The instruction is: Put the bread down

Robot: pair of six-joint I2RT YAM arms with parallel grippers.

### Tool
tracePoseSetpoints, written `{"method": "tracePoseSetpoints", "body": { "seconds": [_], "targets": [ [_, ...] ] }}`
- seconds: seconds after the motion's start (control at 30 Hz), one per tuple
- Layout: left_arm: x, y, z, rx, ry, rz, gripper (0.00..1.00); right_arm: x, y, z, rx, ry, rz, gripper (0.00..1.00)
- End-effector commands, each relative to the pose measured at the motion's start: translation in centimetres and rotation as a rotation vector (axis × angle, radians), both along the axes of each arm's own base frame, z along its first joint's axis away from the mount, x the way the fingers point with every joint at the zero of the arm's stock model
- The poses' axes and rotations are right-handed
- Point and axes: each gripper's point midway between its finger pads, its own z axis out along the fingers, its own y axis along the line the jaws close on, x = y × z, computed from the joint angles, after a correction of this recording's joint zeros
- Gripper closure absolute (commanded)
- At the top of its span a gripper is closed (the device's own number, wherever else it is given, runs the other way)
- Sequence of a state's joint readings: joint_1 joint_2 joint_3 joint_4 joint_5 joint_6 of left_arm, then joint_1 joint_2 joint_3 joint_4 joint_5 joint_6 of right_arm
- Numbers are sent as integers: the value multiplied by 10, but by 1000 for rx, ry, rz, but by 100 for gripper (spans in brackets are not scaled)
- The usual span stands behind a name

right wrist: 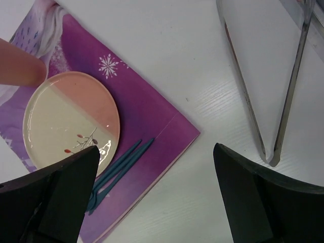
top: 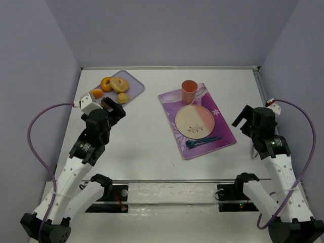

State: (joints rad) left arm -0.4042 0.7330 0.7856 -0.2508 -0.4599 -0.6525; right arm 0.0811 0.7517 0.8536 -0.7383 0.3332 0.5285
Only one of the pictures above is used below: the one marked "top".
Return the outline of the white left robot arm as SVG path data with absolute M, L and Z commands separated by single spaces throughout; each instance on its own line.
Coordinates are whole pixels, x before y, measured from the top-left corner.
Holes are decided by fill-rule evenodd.
M 105 151 L 112 126 L 126 112 L 109 97 L 98 104 L 90 93 L 73 106 L 80 108 L 86 127 L 73 145 L 59 177 L 51 175 L 50 192 L 20 221 L 28 236 L 38 242 L 66 242 L 75 221 L 104 193 L 112 191 L 112 180 L 101 174 L 94 175 L 84 189 L 79 186 Z

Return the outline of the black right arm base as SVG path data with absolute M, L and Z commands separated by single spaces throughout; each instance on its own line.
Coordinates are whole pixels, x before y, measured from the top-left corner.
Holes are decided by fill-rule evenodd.
M 219 202 L 219 212 L 258 212 L 253 202 L 244 194 L 237 194 L 234 184 L 218 184 L 214 198 Z

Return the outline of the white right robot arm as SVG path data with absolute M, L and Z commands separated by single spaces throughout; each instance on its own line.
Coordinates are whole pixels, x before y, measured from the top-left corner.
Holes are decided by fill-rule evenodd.
M 272 242 L 315 242 L 323 234 L 323 221 L 315 219 L 303 194 L 300 179 L 292 168 L 291 151 L 286 139 L 275 134 L 275 112 L 269 107 L 245 106 L 232 123 L 245 119 L 243 134 L 251 138 L 253 147 L 268 171 L 277 199 L 261 185 L 255 174 L 242 173 L 234 182 L 234 194 L 248 197 L 266 219 L 259 229 L 267 229 Z

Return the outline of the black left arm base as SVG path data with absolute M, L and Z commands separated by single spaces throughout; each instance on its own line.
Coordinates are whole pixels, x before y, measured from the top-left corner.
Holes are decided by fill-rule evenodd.
M 112 189 L 104 189 L 103 196 L 89 206 L 86 213 L 127 213 L 128 194 L 128 185 L 113 185 Z

